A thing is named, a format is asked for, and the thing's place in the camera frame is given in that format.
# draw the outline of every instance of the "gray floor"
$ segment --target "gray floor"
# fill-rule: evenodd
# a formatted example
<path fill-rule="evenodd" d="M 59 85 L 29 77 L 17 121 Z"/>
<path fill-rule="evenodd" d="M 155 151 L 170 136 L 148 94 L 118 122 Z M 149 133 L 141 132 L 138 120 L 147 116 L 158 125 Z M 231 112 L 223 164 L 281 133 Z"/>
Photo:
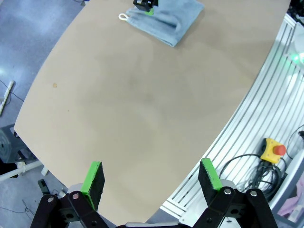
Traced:
<path fill-rule="evenodd" d="M 13 92 L 17 96 L 25 98 L 53 46 L 81 9 L 80 3 L 73 0 L 0 1 L 0 80 L 6 85 L 15 80 Z M 5 91 L 0 83 L 0 96 Z M 0 116 L 0 127 L 15 123 L 21 106 L 22 101 L 12 95 Z M 43 177 L 41 169 L 0 183 L 0 227 L 30 227 L 31 211 L 36 211 L 42 197 L 38 180 L 44 178 L 54 194 L 64 188 L 51 173 Z M 22 212 L 25 210 L 22 200 L 29 208 L 26 213 L 2 209 Z"/>

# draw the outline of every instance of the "bolt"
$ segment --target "bolt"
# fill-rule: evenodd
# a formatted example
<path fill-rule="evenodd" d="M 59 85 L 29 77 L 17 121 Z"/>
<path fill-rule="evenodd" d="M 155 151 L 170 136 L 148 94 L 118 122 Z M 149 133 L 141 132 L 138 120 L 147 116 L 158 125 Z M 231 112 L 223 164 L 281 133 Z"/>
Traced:
<path fill-rule="evenodd" d="M 73 199 L 75 199 L 75 200 L 78 199 L 78 197 L 79 197 L 78 194 L 73 195 Z"/>
<path fill-rule="evenodd" d="M 225 189 L 225 190 L 224 190 L 224 193 L 225 193 L 226 195 L 230 195 L 230 194 L 231 194 L 231 190 L 230 190 L 230 189 Z"/>
<path fill-rule="evenodd" d="M 54 200 L 53 197 L 48 198 L 48 202 L 49 202 L 49 203 L 52 202 L 53 200 Z"/>
<path fill-rule="evenodd" d="M 250 195 L 251 195 L 251 196 L 257 196 L 257 192 L 256 192 L 256 191 L 251 191 L 251 192 L 250 192 Z"/>

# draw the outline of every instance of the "blue cloth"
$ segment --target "blue cloth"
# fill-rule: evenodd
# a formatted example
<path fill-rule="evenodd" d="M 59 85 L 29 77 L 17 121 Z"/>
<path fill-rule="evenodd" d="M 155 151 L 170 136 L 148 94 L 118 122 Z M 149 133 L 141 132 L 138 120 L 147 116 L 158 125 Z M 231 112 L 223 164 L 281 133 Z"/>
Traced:
<path fill-rule="evenodd" d="M 129 9 L 127 22 L 172 47 L 204 9 L 204 4 L 196 0 L 159 0 L 158 4 L 158 7 L 153 7 L 153 16 L 136 7 Z"/>

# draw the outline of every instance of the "beige tabletop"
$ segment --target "beige tabletop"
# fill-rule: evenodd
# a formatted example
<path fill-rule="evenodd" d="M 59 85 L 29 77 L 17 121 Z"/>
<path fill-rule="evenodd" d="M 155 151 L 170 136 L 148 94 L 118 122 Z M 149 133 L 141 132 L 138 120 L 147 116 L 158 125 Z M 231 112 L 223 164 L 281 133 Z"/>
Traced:
<path fill-rule="evenodd" d="M 132 0 L 91 0 L 37 75 L 15 130 L 67 187 L 92 161 L 99 212 L 146 221 L 202 157 L 251 87 L 287 0 L 205 0 L 172 48 L 118 19 Z"/>

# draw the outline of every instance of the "green tape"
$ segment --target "green tape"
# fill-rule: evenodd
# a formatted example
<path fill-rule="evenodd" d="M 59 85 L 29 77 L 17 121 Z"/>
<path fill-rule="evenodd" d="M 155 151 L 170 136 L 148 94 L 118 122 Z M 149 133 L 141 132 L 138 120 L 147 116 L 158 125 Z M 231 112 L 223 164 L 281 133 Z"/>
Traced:
<path fill-rule="evenodd" d="M 84 194 L 84 196 L 88 199 L 89 203 L 94 208 L 94 204 L 90 195 L 90 189 L 92 186 L 92 182 L 95 179 L 96 172 L 98 171 L 98 168 L 100 166 L 100 162 L 94 161 L 91 164 L 91 167 L 89 169 L 89 172 L 86 175 L 85 181 L 81 186 L 80 191 Z"/>
<path fill-rule="evenodd" d="M 153 16 L 154 15 L 154 8 L 152 8 L 149 12 L 145 12 L 146 15 L 148 16 Z"/>
<path fill-rule="evenodd" d="M 213 189 L 215 189 L 217 191 L 220 190 L 223 187 L 223 185 L 219 179 L 219 176 L 218 176 L 215 168 L 212 165 L 211 160 L 209 158 L 203 158 L 201 160 L 201 162 L 207 171 L 207 174 L 209 176 Z"/>

